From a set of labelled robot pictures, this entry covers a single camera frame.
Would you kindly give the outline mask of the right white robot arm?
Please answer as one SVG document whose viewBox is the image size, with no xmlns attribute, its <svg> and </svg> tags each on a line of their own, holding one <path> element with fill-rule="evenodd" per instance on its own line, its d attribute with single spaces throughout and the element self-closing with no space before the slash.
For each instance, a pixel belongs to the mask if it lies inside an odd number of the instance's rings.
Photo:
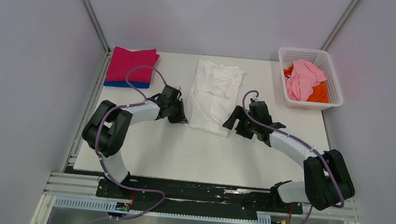
<svg viewBox="0 0 396 224">
<path fill-rule="evenodd" d="M 271 187 L 271 208 L 283 211 L 290 203 L 308 203 L 319 211 L 342 208 L 354 197 L 355 188 L 341 152 L 321 150 L 295 136 L 279 122 L 273 122 L 263 101 L 254 101 L 249 109 L 236 106 L 222 125 L 247 139 L 257 137 L 295 161 L 304 174 L 303 181 L 284 181 Z"/>
</svg>

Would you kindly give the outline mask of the white printed t shirt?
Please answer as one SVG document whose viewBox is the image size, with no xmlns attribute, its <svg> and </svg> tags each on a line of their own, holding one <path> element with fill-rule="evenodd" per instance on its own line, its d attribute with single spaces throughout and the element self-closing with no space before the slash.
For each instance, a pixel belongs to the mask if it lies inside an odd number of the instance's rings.
<svg viewBox="0 0 396 224">
<path fill-rule="evenodd" d="M 200 59 L 185 102 L 186 127 L 226 138 L 222 125 L 236 107 L 245 71 Z"/>
</svg>

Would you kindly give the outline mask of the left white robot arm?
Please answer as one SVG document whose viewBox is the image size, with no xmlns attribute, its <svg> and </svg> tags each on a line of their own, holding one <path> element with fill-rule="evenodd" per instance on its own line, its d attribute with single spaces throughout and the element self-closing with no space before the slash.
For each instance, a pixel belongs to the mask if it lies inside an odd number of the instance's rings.
<svg viewBox="0 0 396 224">
<path fill-rule="evenodd" d="M 82 131 L 82 139 L 98 156 L 100 165 L 111 183 L 110 190 L 118 198 L 130 193 L 127 181 L 130 171 L 122 159 L 121 147 L 131 125 L 167 119 L 171 124 L 187 124 L 182 93 L 166 85 L 162 92 L 138 104 L 116 105 L 103 100 Z"/>
</svg>

